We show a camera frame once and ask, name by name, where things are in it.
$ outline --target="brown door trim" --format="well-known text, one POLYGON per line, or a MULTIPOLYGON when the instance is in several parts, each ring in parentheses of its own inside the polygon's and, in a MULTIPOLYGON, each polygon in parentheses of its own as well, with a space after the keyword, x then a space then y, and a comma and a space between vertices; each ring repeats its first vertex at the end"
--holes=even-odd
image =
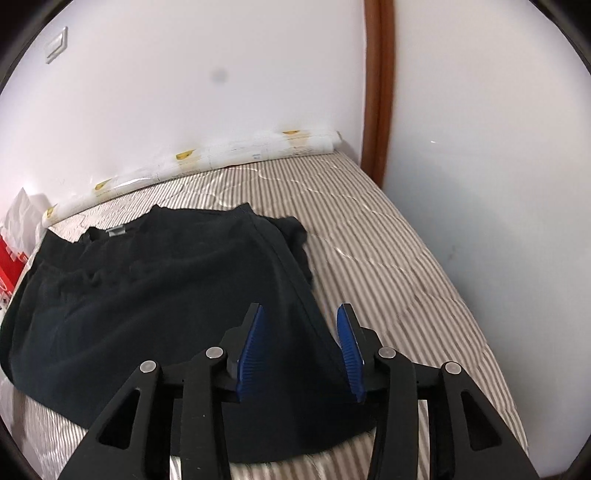
POLYGON ((365 0, 367 51, 361 168, 381 187, 394 100, 394 0, 365 0))

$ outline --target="striped bedsheet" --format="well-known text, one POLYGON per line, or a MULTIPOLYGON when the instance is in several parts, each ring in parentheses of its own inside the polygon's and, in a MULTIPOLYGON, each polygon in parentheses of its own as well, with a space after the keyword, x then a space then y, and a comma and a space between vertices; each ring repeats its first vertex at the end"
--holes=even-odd
MULTIPOLYGON (((352 303, 374 329, 412 361, 463 365, 524 449, 527 441, 511 393, 482 332, 421 239, 359 167, 341 153, 288 158, 170 180, 97 205, 52 229, 75 241, 88 227, 133 220, 154 204, 230 209, 249 202, 261 215, 297 217, 309 232, 306 251, 314 295, 335 335, 336 310, 352 303)), ((44 479, 54 480, 84 429, 16 391, 0 371, 0 414, 44 479)), ((428 474, 428 419, 419 403, 418 478, 428 474)), ((278 463, 232 465, 240 480, 361 480, 373 433, 328 451, 278 463)), ((171 478, 180 461, 171 458, 171 478)))

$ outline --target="bed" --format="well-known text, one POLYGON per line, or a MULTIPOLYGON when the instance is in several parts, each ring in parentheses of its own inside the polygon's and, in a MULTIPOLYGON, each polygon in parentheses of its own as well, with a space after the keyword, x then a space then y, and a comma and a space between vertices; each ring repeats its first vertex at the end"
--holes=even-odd
MULTIPOLYGON (((352 303, 362 326, 412 361, 463 365, 524 449, 525 433, 501 370, 468 308, 407 221, 342 153, 285 158, 195 174, 110 200, 52 230, 74 241, 88 227, 110 228, 149 211, 230 209, 249 202, 256 213, 297 217, 309 233, 306 251, 314 296, 333 335, 335 314, 352 303)), ((419 403, 418 478, 428 479, 427 408, 419 403)), ((0 414, 42 478, 54 480, 84 429, 18 392, 0 371, 0 414)), ((316 455, 264 465, 232 465, 235 479, 365 479, 373 434, 316 455)), ((171 478, 180 461, 171 458, 171 478)))

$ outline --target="red package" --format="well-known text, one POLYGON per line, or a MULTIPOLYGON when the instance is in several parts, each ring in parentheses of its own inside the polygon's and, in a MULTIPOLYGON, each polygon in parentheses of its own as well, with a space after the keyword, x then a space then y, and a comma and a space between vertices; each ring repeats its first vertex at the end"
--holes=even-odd
POLYGON ((19 257, 14 257, 7 247, 4 239, 0 236, 0 291, 4 291, 10 297, 14 293, 14 287, 17 285, 21 276, 22 269, 27 262, 19 257))

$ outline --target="wall switch plate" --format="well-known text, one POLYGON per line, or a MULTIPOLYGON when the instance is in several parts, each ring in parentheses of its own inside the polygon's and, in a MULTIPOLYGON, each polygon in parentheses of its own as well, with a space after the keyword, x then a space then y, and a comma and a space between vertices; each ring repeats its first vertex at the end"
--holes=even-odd
POLYGON ((45 63, 51 63, 54 61, 57 56, 67 48, 67 46, 68 27, 64 27, 53 40, 45 45, 45 63))

